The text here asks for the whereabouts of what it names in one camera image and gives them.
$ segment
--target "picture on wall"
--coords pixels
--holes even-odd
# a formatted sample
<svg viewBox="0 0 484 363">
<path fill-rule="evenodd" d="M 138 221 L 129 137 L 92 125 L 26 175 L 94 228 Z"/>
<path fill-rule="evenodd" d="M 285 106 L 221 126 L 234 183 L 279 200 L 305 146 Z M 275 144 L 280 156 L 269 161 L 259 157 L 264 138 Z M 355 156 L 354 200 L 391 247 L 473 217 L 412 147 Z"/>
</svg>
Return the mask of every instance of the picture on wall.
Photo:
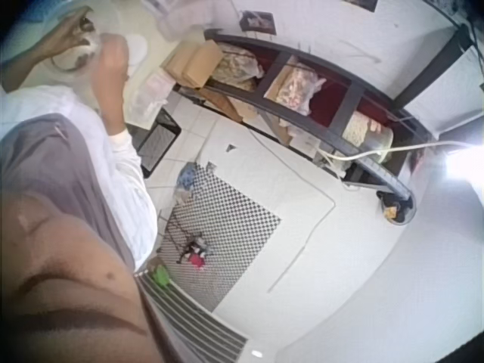
<svg viewBox="0 0 484 363">
<path fill-rule="evenodd" d="M 274 16 L 261 11 L 244 11 L 240 19 L 240 28 L 243 32 L 259 32 L 277 35 L 275 31 Z"/>
<path fill-rule="evenodd" d="M 360 8 L 364 8 L 365 10 L 369 10 L 372 13 L 375 12 L 377 8 L 378 0 L 343 0 L 345 2 L 349 2 L 350 4 L 354 4 L 359 6 Z"/>
</svg>

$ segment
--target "green object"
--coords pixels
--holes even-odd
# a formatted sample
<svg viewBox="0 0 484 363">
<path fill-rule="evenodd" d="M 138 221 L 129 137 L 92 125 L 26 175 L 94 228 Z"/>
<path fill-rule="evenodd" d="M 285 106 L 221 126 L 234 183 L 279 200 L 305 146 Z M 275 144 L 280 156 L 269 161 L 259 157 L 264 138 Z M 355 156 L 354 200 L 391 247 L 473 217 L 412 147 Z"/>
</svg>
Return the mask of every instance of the green object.
<svg viewBox="0 0 484 363">
<path fill-rule="evenodd" d="M 167 287 L 169 285 L 169 275 L 168 271 L 164 266 L 158 266 L 153 273 L 154 282 L 156 282 L 160 287 Z"/>
</svg>

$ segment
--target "skin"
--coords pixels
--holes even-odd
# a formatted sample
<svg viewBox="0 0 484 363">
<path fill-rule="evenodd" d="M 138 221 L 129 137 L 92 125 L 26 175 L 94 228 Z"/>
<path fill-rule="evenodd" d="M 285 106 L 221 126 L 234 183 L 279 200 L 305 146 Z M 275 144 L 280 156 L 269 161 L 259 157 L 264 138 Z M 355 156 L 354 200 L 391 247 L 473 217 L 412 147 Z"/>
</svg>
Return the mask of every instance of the skin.
<svg viewBox="0 0 484 363">
<path fill-rule="evenodd" d="M 36 63 L 83 44 L 75 29 L 88 10 L 80 9 L 3 66 L 3 87 L 15 90 Z M 127 68 L 124 38 L 104 36 L 92 89 L 108 135 L 126 128 Z M 132 273 L 84 221 L 41 195 L 2 190 L 0 202 L 0 361 L 166 361 Z"/>
</svg>

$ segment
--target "checkered mat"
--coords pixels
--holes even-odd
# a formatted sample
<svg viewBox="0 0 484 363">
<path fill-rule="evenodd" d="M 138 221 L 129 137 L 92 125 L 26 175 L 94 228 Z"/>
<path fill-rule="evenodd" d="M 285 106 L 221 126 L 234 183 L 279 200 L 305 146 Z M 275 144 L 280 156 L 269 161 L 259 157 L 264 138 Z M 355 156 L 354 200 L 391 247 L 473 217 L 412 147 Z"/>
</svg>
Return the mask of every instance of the checkered mat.
<svg viewBox="0 0 484 363">
<path fill-rule="evenodd" d="M 192 197 L 169 218 L 161 258 L 171 278 L 203 307 L 213 311 L 237 283 L 281 220 L 197 165 Z M 179 250 L 191 236 L 208 245 L 206 265 L 196 269 Z"/>
</svg>

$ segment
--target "white cloth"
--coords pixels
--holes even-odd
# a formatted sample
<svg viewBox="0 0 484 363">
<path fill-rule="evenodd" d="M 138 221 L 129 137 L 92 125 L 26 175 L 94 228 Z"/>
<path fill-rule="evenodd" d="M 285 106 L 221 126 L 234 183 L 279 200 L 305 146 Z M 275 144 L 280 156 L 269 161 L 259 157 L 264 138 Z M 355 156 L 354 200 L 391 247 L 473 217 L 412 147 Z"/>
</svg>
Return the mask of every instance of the white cloth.
<svg viewBox="0 0 484 363">
<path fill-rule="evenodd" d="M 34 117 L 60 113 L 75 125 L 87 144 L 107 205 L 139 269 L 157 236 L 157 212 L 144 186 L 141 159 L 127 130 L 108 136 L 101 118 L 65 86 L 0 90 L 0 138 Z"/>
</svg>

